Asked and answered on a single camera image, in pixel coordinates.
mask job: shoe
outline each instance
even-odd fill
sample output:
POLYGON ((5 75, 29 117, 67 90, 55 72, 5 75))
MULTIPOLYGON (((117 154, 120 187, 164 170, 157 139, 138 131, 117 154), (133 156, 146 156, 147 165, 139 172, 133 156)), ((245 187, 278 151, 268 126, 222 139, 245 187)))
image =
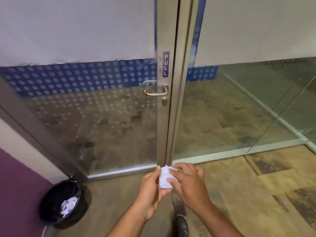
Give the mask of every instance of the shoe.
POLYGON ((176 215, 172 219, 173 237, 189 237, 189 226, 183 215, 176 215))

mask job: glass door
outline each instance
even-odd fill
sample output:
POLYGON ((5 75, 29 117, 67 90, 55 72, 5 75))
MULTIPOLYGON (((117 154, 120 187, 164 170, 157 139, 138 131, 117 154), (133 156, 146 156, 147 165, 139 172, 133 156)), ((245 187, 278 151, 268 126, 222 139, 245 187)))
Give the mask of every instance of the glass door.
MULTIPOLYGON (((148 171, 165 163, 178 0, 127 2, 112 3, 118 14, 111 12, 113 18, 105 19, 99 31, 89 27, 95 20, 89 25, 77 23, 82 35, 90 31, 90 42, 81 43, 91 46, 89 53, 70 45, 66 55, 58 35, 52 33, 55 59, 47 46, 44 54, 49 61, 32 56, 34 65, 10 60, 0 67, 5 110, 55 159, 69 159, 71 171, 91 180, 148 171), (126 19, 115 19, 119 13, 126 19), (93 46, 100 33, 104 41, 114 43, 93 46), (84 61, 56 61, 56 56, 84 61)), ((91 11, 97 8, 86 4, 91 11)), ((106 18, 103 13, 99 18, 106 18)))
POLYGON ((277 45, 279 9, 267 0, 241 3, 193 0, 190 9, 181 1, 176 57, 183 62, 175 62, 168 163, 306 143, 280 115, 314 78, 313 60, 290 58, 289 48, 277 45), (187 32, 180 33, 181 21, 187 32))

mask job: metal door handle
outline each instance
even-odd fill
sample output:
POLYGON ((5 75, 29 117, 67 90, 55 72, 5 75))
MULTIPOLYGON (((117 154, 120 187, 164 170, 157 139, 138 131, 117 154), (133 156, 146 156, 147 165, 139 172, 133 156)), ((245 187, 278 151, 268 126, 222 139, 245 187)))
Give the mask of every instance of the metal door handle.
MULTIPOLYGON (((145 84, 146 82, 156 82, 155 80, 146 80, 143 82, 143 84, 145 84)), ((146 96, 164 96, 168 94, 168 86, 167 85, 163 85, 163 93, 148 93, 146 90, 144 90, 144 94, 146 96)))

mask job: black trash bin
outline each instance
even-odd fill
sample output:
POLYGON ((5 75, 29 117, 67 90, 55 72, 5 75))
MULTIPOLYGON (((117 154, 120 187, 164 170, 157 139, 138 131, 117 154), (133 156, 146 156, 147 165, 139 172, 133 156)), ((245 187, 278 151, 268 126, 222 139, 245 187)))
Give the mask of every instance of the black trash bin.
POLYGON ((77 223, 87 209, 83 186, 75 180, 68 179, 57 183, 46 193, 39 205, 39 217, 47 225, 65 229, 77 223), (60 213, 61 204, 71 197, 77 197, 78 201, 70 213, 63 216, 60 213))

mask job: frosted dot pattern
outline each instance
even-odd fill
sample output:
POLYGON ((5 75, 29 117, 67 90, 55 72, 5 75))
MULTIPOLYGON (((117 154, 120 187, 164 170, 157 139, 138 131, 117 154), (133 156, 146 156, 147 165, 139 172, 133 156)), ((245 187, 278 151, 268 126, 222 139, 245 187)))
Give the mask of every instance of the frosted dot pattern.
POLYGON ((20 96, 136 87, 156 79, 155 59, 0 67, 20 96))
POLYGON ((186 75, 186 81, 213 80, 217 75, 219 66, 190 67, 186 75))

